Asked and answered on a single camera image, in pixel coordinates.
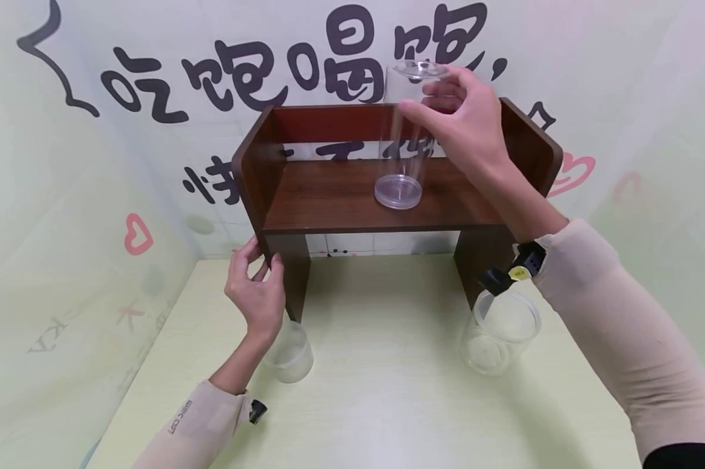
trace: wooden shelf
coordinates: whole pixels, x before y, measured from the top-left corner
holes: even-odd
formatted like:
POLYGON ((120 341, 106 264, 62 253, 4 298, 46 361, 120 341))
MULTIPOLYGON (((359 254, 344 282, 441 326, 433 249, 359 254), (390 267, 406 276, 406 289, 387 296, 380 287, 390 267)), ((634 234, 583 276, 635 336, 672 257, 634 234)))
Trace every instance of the wooden shelf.
POLYGON ((410 210, 376 201, 378 160, 292 162, 264 223, 268 234, 460 231, 501 218, 446 158, 427 163, 423 197, 410 210))
MULTIPOLYGON (((470 306, 490 267, 514 258, 514 237, 496 211, 446 158, 426 163, 423 196, 410 210, 376 201, 376 160, 288 162, 284 143, 377 141, 394 115, 388 104, 267 107, 233 155, 233 176, 267 259, 280 253, 290 319, 301 320, 310 270, 309 233, 460 231, 454 253, 470 306)), ((511 160, 543 195, 561 167, 561 148, 501 98, 501 127, 511 160)), ((411 135, 404 120, 401 135, 411 135)))

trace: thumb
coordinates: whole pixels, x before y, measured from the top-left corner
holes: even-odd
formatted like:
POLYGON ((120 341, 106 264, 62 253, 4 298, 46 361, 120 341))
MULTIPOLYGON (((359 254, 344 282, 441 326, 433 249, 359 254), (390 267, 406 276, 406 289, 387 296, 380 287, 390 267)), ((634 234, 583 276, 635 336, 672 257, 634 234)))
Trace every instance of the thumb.
POLYGON ((436 138, 440 136, 445 114, 410 99, 402 100, 399 109, 404 117, 427 128, 436 138))
POLYGON ((272 275, 269 276, 269 281, 282 285, 282 280, 285 275, 285 265, 282 263, 282 257, 279 253, 272 256, 272 275))

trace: transparent cup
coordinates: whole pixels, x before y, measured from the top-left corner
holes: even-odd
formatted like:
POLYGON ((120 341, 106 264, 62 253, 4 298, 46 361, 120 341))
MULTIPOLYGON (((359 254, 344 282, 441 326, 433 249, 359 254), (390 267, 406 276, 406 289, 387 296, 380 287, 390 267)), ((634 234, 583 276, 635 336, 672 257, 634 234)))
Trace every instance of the transparent cup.
POLYGON ((386 69, 384 104, 393 104, 382 123, 379 140, 379 177, 373 194, 383 206, 407 210, 423 194, 425 160, 433 153, 433 137, 425 128, 402 117, 396 104, 403 99, 422 102, 423 85, 448 75, 429 61, 402 60, 386 69))
POLYGON ((283 383, 297 383, 306 377, 313 367, 313 350, 303 326, 285 321, 263 361, 283 383))
POLYGON ((519 293, 480 293, 460 340, 460 354, 471 369, 497 376, 525 351, 540 332, 540 314, 519 293))

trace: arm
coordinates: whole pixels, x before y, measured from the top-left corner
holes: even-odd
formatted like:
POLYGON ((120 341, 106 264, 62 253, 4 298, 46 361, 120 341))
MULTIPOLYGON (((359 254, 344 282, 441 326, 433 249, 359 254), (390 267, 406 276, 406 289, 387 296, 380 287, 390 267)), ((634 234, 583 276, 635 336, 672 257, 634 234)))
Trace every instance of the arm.
POLYGON ((401 103, 402 113, 435 134, 517 241, 545 247, 536 286, 629 416, 640 458, 671 444, 705 444, 705 370, 692 347, 613 247, 584 221, 567 221, 511 163, 490 87, 469 70, 450 70, 426 85, 422 104, 401 103))
POLYGON ((232 355, 202 381, 185 403, 149 442, 133 469, 206 469, 238 426, 248 420, 248 381, 282 326, 285 293, 283 265, 275 255, 248 277, 248 265, 260 256, 255 238, 234 252, 225 294, 246 318, 248 331, 232 355))

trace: right hand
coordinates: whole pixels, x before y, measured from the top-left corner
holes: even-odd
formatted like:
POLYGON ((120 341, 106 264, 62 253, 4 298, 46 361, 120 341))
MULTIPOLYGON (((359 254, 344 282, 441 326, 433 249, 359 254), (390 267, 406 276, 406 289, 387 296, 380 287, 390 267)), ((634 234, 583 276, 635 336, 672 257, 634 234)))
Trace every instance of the right hand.
POLYGON ((404 117, 430 130, 455 166, 481 184, 513 167, 501 130, 501 103, 490 85, 466 68, 443 65, 448 77, 423 85, 422 103, 403 100, 404 117), (432 108, 454 111, 444 114, 432 108))

